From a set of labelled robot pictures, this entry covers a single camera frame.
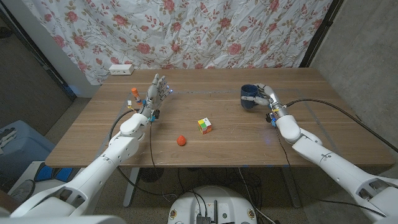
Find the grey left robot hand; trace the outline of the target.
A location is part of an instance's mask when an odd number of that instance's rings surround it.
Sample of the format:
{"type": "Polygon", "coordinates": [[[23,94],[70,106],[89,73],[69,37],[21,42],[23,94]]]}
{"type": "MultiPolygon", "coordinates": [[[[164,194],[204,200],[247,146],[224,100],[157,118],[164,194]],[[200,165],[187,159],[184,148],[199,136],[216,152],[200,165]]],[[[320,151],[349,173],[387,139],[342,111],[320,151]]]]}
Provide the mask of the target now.
{"type": "Polygon", "coordinates": [[[161,107],[162,102],[173,90],[168,86],[165,76],[160,77],[158,73],[150,84],[145,101],[146,103],[139,110],[139,114],[149,118],[155,110],[161,107]]]}

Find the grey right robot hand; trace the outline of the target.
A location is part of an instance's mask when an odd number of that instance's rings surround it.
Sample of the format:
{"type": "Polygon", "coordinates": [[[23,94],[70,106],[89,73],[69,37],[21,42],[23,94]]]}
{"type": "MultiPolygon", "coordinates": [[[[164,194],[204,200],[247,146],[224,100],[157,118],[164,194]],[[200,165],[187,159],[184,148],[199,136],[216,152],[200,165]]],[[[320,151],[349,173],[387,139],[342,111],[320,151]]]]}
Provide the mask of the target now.
{"type": "Polygon", "coordinates": [[[257,105],[268,106],[279,117],[288,115],[281,100],[270,86],[262,83],[243,85],[241,87],[241,106],[249,110],[257,105]]]}

